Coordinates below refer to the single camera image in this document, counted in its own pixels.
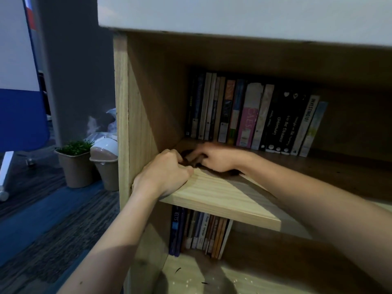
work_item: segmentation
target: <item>hand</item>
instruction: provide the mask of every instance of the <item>hand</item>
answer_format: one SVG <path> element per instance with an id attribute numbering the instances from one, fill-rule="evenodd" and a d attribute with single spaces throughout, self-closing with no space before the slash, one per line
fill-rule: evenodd
<path id="1" fill-rule="evenodd" d="M 201 162 L 203 166 L 214 171 L 225 172 L 238 169 L 244 153 L 246 152 L 237 148 L 206 142 L 199 144 L 192 153 L 186 156 L 186 159 L 191 162 L 204 154 L 207 157 Z"/>
<path id="2" fill-rule="evenodd" d="M 179 164 L 182 161 L 176 150 L 164 150 L 138 174 L 133 182 L 133 191 L 152 190 L 156 198 L 173 193 L 193 174 L 192 166 L 184 167 Z"/>

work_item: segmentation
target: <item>pink book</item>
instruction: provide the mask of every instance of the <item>pink book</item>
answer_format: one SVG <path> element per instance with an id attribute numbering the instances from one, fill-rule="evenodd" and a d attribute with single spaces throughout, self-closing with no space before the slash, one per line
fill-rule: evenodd
<path id="1" fill-rule="evenodd" d="M 242 109 L 241 122 L 239 124 L 237 146 L 250 148 L 254 127 L 256 126 L 257 114 L 262 99 L 263 85 L 257 82 L 248 84 L 245 93 L 245 101 Z"/>

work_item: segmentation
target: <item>bookshelf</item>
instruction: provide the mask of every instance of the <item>bookshelf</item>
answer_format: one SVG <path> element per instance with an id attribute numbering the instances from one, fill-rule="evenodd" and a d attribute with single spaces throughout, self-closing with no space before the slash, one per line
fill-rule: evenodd
<path id="1" fill-rule="evenodd" d="M 379 205 L 391 210 L 392 154 L 387 137 L 391 133 L 387 124 L 392 122 L 391 49 L 118 27 L 114 59 L 121 207 L 137 173 L 157 153 L 195 146 L 194 140 L 184 139 L 184 126 L 188 74 L 198 66 L 316 83 L 315 93 L 329 102 L 329 108 L 313 147 L 325 157 L 258 153 L 359 196 L 383 200 Z M 172 204 L 236 221 L 221 261 L 199 252 L 168 257 Z M 333 247 L 309 238 L 317 239 L 261 186 L 243 176 L 221 177 L 197 169 L 187 184 L 155 206 L 124 290 L 127 294 L 383 292 Z M 192 287 L 190 279 L 197 282 Z"/>

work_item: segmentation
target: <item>green plant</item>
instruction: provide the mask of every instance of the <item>green plant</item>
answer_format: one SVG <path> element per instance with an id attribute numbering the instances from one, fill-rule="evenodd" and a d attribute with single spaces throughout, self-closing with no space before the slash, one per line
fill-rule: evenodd
<path id="1" fill-rule="evenodd" d="M 94 143 L 90 141 L 72 141 L 63 147 L 56 148 L 56 151 L 69 156 L 78 156 L 88 153 Z"/>

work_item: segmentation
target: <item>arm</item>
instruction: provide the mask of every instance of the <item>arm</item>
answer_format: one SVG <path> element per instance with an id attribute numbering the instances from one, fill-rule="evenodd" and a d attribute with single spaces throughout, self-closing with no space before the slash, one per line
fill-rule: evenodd
<path id="1" fill-rule="evenodd" d="M 135 178 L 132 196 L 58 293 L 119 293 L 138 242 L 160 195 L 171 194 L 193 174 L 175 150 L 165 150 Z"/>
<path id="2" fill-rule="evenodd" d="M 238 169 L 284 203 L 303 222 L 392 290 L 392 213 L 307 175 L 272 163 L 254 153 L 199 145 L 187 156 L 205 154 L 202 164 L 215 171 Z"/>

